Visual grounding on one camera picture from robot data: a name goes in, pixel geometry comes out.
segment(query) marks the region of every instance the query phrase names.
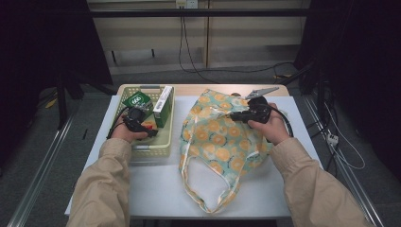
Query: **person's right hand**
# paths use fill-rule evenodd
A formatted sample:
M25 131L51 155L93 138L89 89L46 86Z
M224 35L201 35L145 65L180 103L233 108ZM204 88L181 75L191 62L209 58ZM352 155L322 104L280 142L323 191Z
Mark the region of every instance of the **person's right hand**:
M269 105L277 109L276 104L269 103ZM269 121L266 124L249 120L248 125L255 130L261 131L266 139L274 145L278 145L289 138L283 117L276 111L271 111Z

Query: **sleeve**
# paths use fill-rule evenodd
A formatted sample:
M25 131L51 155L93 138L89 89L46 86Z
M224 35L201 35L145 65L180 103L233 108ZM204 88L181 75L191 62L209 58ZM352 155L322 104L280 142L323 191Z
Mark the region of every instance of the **sleeve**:
M129 226L131 145L112 138L79 177L67 226Z
M321 169L297 139L283 141L270 155L283 176L295 226L373 226L350 191Z

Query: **basket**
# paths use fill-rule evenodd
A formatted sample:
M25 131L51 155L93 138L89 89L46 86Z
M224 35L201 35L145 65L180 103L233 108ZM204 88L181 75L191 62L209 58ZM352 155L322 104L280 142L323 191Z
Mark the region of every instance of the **basket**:
M139 85L124 88L124 91L121 95L121 99L115 113L114 118L118 115L118 113L126 107L122 102L132 96L134 93L140 91L151 98L153 105L159 99L160 94L162 93L164 86L160 85ZM172 119L174 115L174 102L175 102L175 91L173 89L172 94L172 108L171 114L168 117L166 124L163 128L158 129L158 133L156 136L152 138L146 138L141 141L136 140L132 144L132 158L153 158L153 157L168 157L170 155L170 145L171 145L171 136L172 136ZM154 120L153 114L147 118L147 120Z

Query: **orange flower pattern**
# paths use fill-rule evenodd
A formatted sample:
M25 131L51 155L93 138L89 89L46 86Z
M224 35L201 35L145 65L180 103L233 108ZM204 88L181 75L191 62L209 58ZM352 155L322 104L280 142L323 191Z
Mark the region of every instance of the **orange flower pattern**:
M215 213L230 203L239 189L239 177L259 166L269 155L271 144L260 132L233 121L227 115L245 110L248 110L247 100L207 89L183 122L179 170L186 192L207 213ZM203 160L229 185L221 194L215 210L210 210L187 183L186 167L192 157Z

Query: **black controller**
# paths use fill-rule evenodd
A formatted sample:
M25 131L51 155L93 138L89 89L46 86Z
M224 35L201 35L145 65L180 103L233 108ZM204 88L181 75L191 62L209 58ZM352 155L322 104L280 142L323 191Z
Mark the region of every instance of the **black controller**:
M146 127L142 126L142 122L145 120L145 112L142 110L131 107L128 111L128 114L123 117L123 121L126 124L127 128L133 132L141 132L144 131L148 134L148 137L153 137L157 134L157 130L149 130Z
M268 101L263 97L256 97L248 101L249 110L243 112L233 112L230 114L234 121L242 121L248 123L249 120L254 120L265 124L269 121L271 108Z

